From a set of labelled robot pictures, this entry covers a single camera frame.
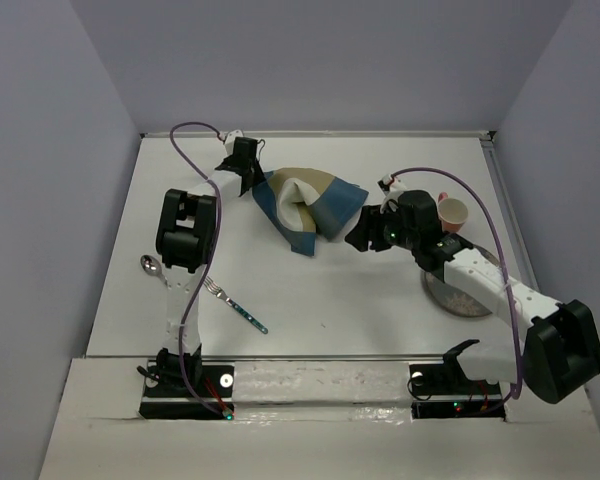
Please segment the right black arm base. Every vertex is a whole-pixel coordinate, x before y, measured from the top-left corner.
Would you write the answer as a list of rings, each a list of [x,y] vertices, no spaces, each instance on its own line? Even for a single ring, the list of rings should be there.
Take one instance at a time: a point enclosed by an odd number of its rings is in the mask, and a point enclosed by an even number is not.
[[[441,363],[410,365],[407,391],[414,420],[506,418],[498,384],[458,379]]]

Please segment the blue beige checked cloth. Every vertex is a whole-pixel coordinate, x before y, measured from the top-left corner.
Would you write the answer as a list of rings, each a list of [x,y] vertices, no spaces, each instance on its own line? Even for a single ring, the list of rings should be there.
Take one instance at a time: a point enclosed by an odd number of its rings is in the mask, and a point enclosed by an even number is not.
[[[291,251],[315,255],[318,237],[340,242],[360,219],[369,192],[312,168],[280,168],[265,174],[252,195]]]

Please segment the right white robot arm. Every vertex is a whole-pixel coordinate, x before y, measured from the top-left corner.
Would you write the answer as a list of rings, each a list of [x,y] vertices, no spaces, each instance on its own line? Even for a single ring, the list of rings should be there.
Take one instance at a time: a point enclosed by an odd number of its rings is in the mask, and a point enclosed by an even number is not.
[[[444,231],[433,198],[422,190],[395,191],[380,205],[363,206],[345,240],[360,252],[392,247],[410,251],[416,264],[477,300],[511,329],[502,347],[468,339],[450,348],[442,384],[462,392],[475,381],[528,387],[557,404],[600,374],[600,339],[591,310],[560,302],[511,277],[503,262],[489,262],[477,247]]]

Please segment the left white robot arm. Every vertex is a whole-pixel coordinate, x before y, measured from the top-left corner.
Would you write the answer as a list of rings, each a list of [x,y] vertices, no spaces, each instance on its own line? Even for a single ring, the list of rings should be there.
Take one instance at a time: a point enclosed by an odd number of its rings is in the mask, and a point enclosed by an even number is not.
[[[195,392],[203,374],[198,296],[218,239],[220,208],[264,179],[258,140],[234,130],[224,144],[227,156],[202,183],[165,193],[156,235],[167,285],[167,329],[157,375],[181,395]]]

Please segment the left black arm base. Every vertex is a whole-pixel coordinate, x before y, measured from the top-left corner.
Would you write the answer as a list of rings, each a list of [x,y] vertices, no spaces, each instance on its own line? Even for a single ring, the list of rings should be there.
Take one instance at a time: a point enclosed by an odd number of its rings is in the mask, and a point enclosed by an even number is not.
[[[181,378],[160,379],[154,362],[146,367],[138,366],[136,370],[144,381],[138,410],[141,418],[200,421],[235,419],[233,365],[204,365],[202,376],[193,387],[196,395],[191,393]]]

